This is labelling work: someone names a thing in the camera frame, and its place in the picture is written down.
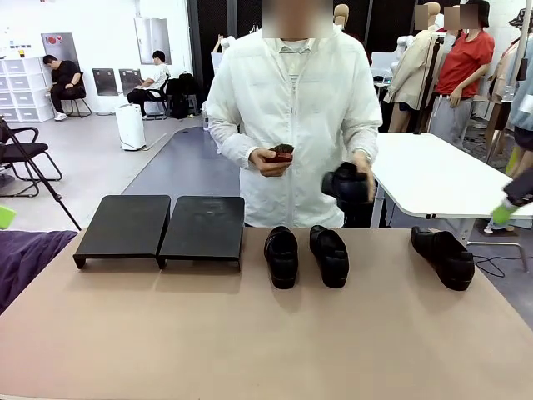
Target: gray pants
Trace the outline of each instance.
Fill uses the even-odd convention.
[[[471,98],[461,100],[457,107],[452,108],[448,97],[439,96],[433,104],[429,131],[450,144],[461,145],[471,112]]]

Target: person in white shirt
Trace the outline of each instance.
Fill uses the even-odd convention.
[[[321,180],[346,150],[367,173],[374,197],[371,164],[382,120],[368,58],[355,38],[333,27],[331,12],[331,34],[311,38],[307,27],[320,2],[271,5],[278,38],[260,30],[224,53],[207,99],[209,129],[220,153],[241,167],[246,224],[339,228],[344,215],[321,193]],[[293,161],[268,163],[276,156],[268,149],[282,143],[294,147]]]
[[[158,90],[165,84],[165,81],[170,77],[168,66],[165,64],[165,53],[156,51],[152,55],[153,63],[156,65],[153,76],[141,80],[141,85],[133,89],[128,95],[127,100],[131,104],[138,104],[141,106],[142,118],[146,119],[147,114],[144,111],[144,102],[153,101],[161,96]]]

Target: hand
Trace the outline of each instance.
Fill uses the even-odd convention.
[[[463,95],[463,89],[460,87],[456,87],[456,90],[454,90],[450,95],[450,105],[452,108],[455,108],[459,105],[461,102],[461,97]]]
[[[277,153],[272,150],[257,148],[252,154],[250,154],[250,162],[257,167],[263,177],[282,177],[286,169],[291,166],[290,162],[278,162],[273,164],[265,162],[268,158],[274,158],[276,155]]]
[[[356,150],[353,155],[353,163],[356,164],[359,173],[366,174],[366,179],[368,180],[368,201],[372,203],[376,194],[376,181],[374,180],[371,165],[368,162],[368,156],[365,152]]]

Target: purple cloth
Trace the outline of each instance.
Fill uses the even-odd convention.
[[[0,314],[76,235],[0,230]]]

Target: black clog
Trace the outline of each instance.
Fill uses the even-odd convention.
[[[416,252],[430,262],[447,288],[463,291],[469,287],[476,271],[474,256],[453,234],[413,227],[411,242]]]
[[[272,284],[278,289],[290,289],[298,274],[298,242],[287,227],[276,227],[265,241],[265,258]]]
[[[357,171],[355,164],[344,162],[335,172],[322,179],[322,193],[332,196],[342,211],[357,204],[368,203],[368,182],[365,173]]]
[[[316,225],[311,228],[309,246],[318,261],[324,284],[335,289],[344,287],[350,262],[346,244],[338,233]]]

